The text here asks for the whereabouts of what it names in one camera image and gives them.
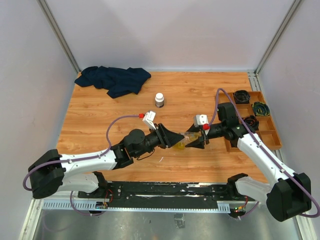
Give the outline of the yellow translucent pill organizer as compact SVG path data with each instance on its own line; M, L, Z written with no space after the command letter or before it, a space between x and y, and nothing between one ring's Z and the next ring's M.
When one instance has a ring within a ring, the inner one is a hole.
M179 142L176 143L173 147L174 147L175 149L178 149L178 150L184 150L184 149L185 149L185 143L182 142L182 141L179 141Z

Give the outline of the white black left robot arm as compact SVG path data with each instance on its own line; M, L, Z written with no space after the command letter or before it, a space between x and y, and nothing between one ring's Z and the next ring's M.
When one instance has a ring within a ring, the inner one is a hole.
M44 199L62 191L80 191L101 198L107 193L107 185L94 172L125 168L156 147L171 148L183 139L182 134L160 123L149 134L140 129L131 130L122 141L105 151L72 155L51 149L28 168L25 179L30 181L29 191L34 199Z

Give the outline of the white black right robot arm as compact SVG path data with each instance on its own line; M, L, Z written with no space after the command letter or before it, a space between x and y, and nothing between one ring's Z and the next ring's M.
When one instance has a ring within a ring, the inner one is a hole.
M245 173L230 177L226 188L230 199L246 196L265 204L279 222L309 211L312 207L310 178L305 173L297 174L281 162L237 113L231 102L225 102L216 108L219 123L209 123L205 114L196 115L188 131L199 132L200 136L187 147L204 149L211 139L225 138L260 169L267 183L256 181Z

